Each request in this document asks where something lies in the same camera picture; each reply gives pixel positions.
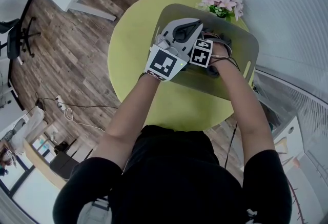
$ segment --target black shirt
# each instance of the black shirt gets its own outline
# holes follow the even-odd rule
[[[219,165],[203,132],[155,126],[143,129],[124,173],[104,158],[77,166],[55,202],[55,223],[76,223],[86,203],[104,196],[112,223],[276,224],[289,223],[292,212],[276,151],[262,151],[247,162],[241,187]]]

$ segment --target power strip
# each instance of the power strip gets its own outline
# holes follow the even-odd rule
[[[56,97],[56,103],[57,103],[57,106],[58,106],[63,112],[66,111],[67,106],[66,106],[65,104],[62,104],[62,103],[64,103],[64,101],[63,101],[63,99],[62,99],[62,97],[61,97],[60,95],[58,95],[58,96]]]

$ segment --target gray tray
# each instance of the gray tray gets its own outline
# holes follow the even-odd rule
[[[213,29],[217,34],[223,33],[231,39],[231,57],[236,60],[241,73],[249,82],[259,52],[256,38],[236,25],[199,9],[181,4],[166,6],[159,16],[150,47],[155,43],[157,34],[160,34],[169,22],[187,17],[200,19],[204,27]],[[188,65],[187,69],[180,71],[171,82],[230,100],[222,79],[208,76],[205,68],[196,65]]]

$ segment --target wooden floor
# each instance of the wooden floor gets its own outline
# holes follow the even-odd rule
[[[33,0],[24,25],[31,17],[37,21],[32,32],[40,31],[40,37],[31,40],[35,57],[22,53],[25,63],[21,66],[14,61],[11,73],[13,85],[25,109],[30,110],[36,101],[35,93],[41,98],[56,98],[60,95],[64,102],[76,105],[107,105],[118,107],[107,68],[108,45],[116,23],[124,12],[138,0],[80,0],[95,8],[108,11],[117,16],[112,22],[104,18],[78,11],[63,12],[51,0]],[[53,123],[59,133],[58,142],[66,139],[82,139],[93,148],[97,145],[102,131],[76,125],[64,118],[55,102],[45,100],[48,123]],[[95,125],[105,129],[115,113],[112,108],[72,107],[74,120],[79,123]],[[227,155],[229,138],[220,125],[206,130],[216,155],[223,164]],[[242,180],[238,169],[240,162],[232,150],[228,169]]]

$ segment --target yellow-green table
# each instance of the yellow-green table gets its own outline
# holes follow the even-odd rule
[[[200,0],[139,0],[117,23],[108,53],[109,76],[120,101],[129,94],[146,66],[149,47],[164,7],[195,7]],[[232,23],[248,31],[240,19]],[[160,83],[146,123],[179,131],[200,131],[233,113],[230,101],[178,85]]]

